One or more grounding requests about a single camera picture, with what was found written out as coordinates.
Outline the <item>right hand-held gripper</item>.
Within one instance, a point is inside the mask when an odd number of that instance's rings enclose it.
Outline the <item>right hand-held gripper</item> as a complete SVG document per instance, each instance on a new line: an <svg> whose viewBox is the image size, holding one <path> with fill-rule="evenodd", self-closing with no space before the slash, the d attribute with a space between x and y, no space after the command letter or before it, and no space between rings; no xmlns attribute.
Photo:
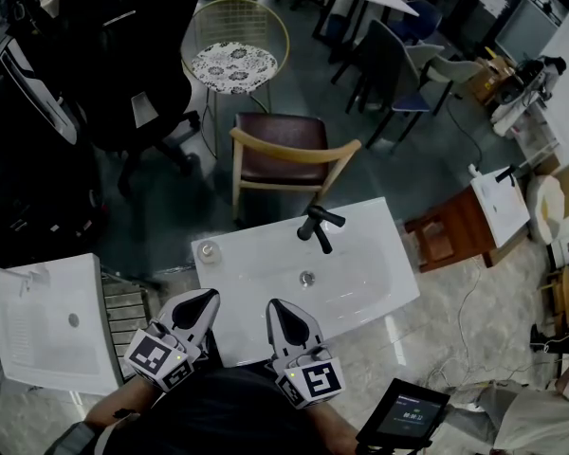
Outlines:
<svg viewBox="0 0 569 455"><path fill-rule="evenodd" d="M323 336L314 317L289 301L272 299L266 325L275 384L293 408L305 409L345 391L340 359L318 346Z"/></svg>

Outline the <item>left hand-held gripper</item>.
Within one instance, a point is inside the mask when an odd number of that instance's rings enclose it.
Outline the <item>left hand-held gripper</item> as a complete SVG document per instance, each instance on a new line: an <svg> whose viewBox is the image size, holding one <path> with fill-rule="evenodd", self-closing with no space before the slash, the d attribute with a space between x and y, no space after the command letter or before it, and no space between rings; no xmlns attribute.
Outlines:
<svg viewBox="0 0 569 455"><path fill-rule="evenodd" d="M162 391L172 391L194 373L205 357L201 345L220 307L213 288L170 298L146 330L138 329L124 355L134 372Z"/></svg>

